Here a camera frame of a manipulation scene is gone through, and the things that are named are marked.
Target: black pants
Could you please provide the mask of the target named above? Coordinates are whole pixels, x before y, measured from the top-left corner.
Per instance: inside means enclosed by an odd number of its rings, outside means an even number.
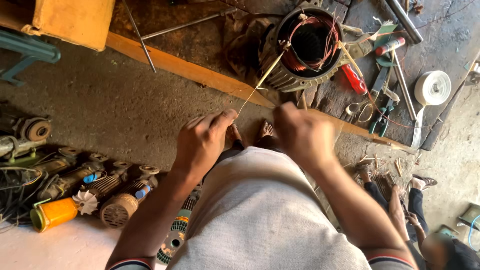
[[[258,147],[258,148],[272,150],[272,151],[279,152],[279,153],[283,153],[280,150],[280,148],[278,147],[278,143],[277,143],[277,140],[275,139],[275,137],[270,136],[270,135],[263,136],[253,146]],[[232,147],[230,149],[227,149],[227,150],[223,151],[220,154],[218,159],[215,161],[215,164],[213,165],[212,169],[218,163],[220,163],[222,160],[225,160],[225,159],[231,158],[233,156],[236,156],[236,155],[240,154],[240,152],[242,152],[244,149],[245,149],[245,147],[243,147],[240,140],[233,141]]]
[[[378,189],[377,185],[374,184],[373,182],[365,183],[365,190],[368,193],[370,193],[373,199],[376,200],[378,204],[384,208],[385,212],[388,213],[388,202],[382,196],[382,193],[380,193],[380,190]],[[422,204],[423,204],[422,192],[419,189],[411,188],[410,194],[408,196],[408,211],[417,215],[417,219],[419,220],[421,227],[427,234],[428,225],[425,220],[425,216],[423,215]],[[412,242],[418,241],[417,233],[415,232],[415,228],[413,228],[412,224],[410,224],[410,222],[407,222],[406,226],[407,226],[408,236],[410,237],[410,240]]]

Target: white fan impeller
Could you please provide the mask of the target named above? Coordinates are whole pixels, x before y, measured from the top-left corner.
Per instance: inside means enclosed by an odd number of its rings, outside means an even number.
[[[98,201],[95,198],[95,195],[88,192],[78,192],[77,195],[73,195],[72,199],[75,201],[80,214],[89,214],[91,215],[93,211],[97,210]]]

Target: red marker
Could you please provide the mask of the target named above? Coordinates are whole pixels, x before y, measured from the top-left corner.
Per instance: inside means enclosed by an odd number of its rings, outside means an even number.
[[[403,37],[397,37],[394,40],[390,40],[387,43],[381,45],[375,50],[377,56],[382,56],[389,51],[393,51],[396,48],[399,48],[405,44],[405,39]]]

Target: person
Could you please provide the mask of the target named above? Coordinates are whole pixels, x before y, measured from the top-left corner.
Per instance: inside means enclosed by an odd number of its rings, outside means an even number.
[[[256,144],[264,148],[243,149],[235,135],[233,149],[222,154],[236,118],[229,109],[184,125],[170,172],[133,214],[106,269],[153,269],[178,210],[206,174],[168,269],[417,268],[387,214],[335,157],[329,121],[289,102],[274,110],[276,140],[267,124]],[[322,213],[300,167],[323,190],[345,234]]]
[[[473,249],[460,240],[451,239],[442,233],[432,233],[427,236],[429,228],[423,214],[422,190],[427,186],[437,185],[436,180],[412,175],[408,211],[405,213],[400,201],[402,197],[400,186],[392,187],[392,196],[387,203],[378,186],[370,179],[367,170],[370,163],[363,161],[356,166],[364,182],[364,188],[389,213],[392,224],[406,242],[420,270],[480,270],[480,258]],[[423,256],[413,245],[417,241]]]

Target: hand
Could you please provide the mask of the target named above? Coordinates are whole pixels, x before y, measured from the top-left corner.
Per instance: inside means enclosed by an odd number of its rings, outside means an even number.
[[[285,153],[305,170],[321,169],[337,160],[333,124],[298,110],[292,102],[274,110],[274,126]]]
[[[197,184],[223,151],[227,127],[237,117],[234,109],[227,109],[186,123],[178,136],[177,157],[171,172],[185,174]]]
[[[410,222],[410,224],[412,224],[413,226],[419,226],[421,227],[420,225],[420,221],[419,219],[417,218],[417,215],[415,215],[414,213],[412,212],[408,212],[409,216],[407,216],[407,219],[408,221]]]

